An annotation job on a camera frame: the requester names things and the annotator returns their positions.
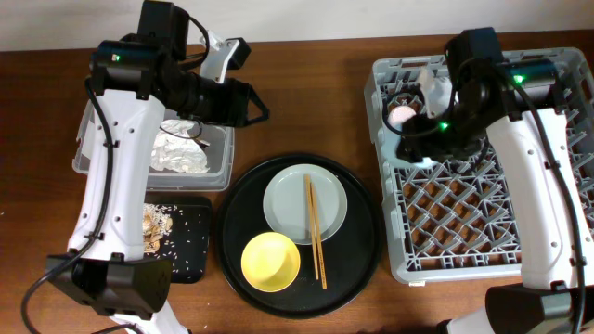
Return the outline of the white napkin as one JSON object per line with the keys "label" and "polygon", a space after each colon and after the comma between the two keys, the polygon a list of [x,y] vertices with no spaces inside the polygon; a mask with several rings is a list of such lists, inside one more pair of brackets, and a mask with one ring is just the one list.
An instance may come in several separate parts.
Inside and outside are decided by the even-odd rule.
{"label": "white napkin", "polygon": [[199,174],[209,171],[199,122],[166,120],[160,125],[150,156],[150,167],[158,172]]}

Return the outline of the pink cup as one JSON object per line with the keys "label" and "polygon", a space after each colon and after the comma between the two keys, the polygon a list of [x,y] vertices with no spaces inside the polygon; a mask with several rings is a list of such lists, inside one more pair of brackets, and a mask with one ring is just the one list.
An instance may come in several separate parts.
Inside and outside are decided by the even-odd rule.
{"label": "pink cup", "polygon": [[387,123],[398,132],[402,132],[403,124],[417,115],[417,112],[409,106],[396,106],[387,113]]}

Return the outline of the blue cup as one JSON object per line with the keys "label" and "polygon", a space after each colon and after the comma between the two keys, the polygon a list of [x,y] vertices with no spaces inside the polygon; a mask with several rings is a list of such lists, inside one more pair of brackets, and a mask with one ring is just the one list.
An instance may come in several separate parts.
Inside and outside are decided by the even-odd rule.
{"label": "blue cup", "polygon": [[416,166],[421,169],[429,169],[432,168],[437,164],[437,161],[432,160],[431,158],[425,157],[422,162],[417,162]]}

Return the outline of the wooden chopstick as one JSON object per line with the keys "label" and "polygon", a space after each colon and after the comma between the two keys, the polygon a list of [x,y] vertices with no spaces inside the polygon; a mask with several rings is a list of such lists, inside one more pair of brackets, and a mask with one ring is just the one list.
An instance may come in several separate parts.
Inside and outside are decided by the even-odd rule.
{"label": "wooden chopstick", "polygon": [[315,218],[313,212],[313,203],[312,203],[312,188],[311,188],[311,177],[309,174],[304,176],[304,183],[305,183],[305,194],[306,194],[306,203],[307,203],[307,210],[308,210],[308,220],[310,225],[310,238],[311,238],[311,245],[312,245],[312,252],[314,258],[314,267],[315,267],[315,278],[319,280],[319,265],[318,265],[318,256],[317,256],[317,248],[316,248],[316,234],[315,234]]}
{"label": "wooden chopstick", "polygon": [[312,212],[314,215],[314,225],[315,225],[315,232],[316,232],[316,250],[317,250],[317,256],[318,256],[318,265],[319,265],[321,284],[322,284],[322,289],[327,289],[328,283],[327,283],[327,276],[326,276],[324,254],[323,254],[323,249],[322,249],[319,212],[318,212],[318,207],[317,207],[317,202],[316,202],[316,190],[315,190],[315,185],[314,185],[313,181],[310,181],[310,194],[311,194],[311,200],[312,200]]}

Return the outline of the grey plate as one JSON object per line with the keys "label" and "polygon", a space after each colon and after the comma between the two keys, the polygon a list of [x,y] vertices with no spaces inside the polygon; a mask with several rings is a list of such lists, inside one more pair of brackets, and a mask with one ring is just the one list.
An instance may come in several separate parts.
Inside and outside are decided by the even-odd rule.
{"label": "grey plate", "polygon": [[314,164],[295,164],[278,172],[268,183],[263,210],[270,228],[298,245],[310,245],[305,176],[316,191],[321,240],[338,232],[347,214],[348,201],[338,177]]}

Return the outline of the food scraps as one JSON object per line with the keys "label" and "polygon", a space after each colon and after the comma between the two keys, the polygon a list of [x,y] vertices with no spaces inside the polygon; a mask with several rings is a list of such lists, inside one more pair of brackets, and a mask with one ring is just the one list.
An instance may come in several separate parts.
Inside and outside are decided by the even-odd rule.
{"label": "food scraps", "polygon": [[161,239],[171,233],[172,210],[172,208],[163,205],[144,204],[142,230],[145,253],[157,252],[161,245]]}

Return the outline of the yellow bowl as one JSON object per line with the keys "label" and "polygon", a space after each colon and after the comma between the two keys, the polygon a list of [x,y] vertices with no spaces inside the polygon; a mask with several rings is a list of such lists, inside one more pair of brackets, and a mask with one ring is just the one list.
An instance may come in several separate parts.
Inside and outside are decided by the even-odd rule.
{"label": "yellow bowl", "polygon": [[265,232],[247,243],[241,254],[240,267],[253,288],[274,293],[286,289],[298,276],[301,255],[288,237]]}

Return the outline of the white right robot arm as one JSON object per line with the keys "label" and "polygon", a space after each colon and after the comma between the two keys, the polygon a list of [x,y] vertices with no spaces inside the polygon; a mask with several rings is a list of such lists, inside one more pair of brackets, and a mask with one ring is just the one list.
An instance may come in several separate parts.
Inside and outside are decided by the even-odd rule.
{"label": "white right robot arm", "polygon": [[566,102],[547,59],[510,63],[492,28],[445,45],[452,91],[437,116],[398,134],[410,164],[462,158],[485,137],[503,168],[522,251],[522,282],[493,287],[482,309],[442,333],[577,333],[593,320],[593,238],[568,156]]}

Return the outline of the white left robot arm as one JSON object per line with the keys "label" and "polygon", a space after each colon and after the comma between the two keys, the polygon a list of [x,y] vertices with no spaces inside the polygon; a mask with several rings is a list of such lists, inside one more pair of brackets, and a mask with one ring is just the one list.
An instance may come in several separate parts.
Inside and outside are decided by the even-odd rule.
{"label": "white left robot arm", "polygon": [[170,2],[143,4],[136,32],[99,44],[84,87],[93,107],[94,144],[84,201],[66,251],[46,259],[43,281],[114,329],[181,333],[167,296],[172,263],[144,255],[143,205],[150,155],[167,111],[225,127],[252,124],[251,85],[226,77],[251,50],[244,39],[203,34],[203,53],[187,53],[196,24]]}

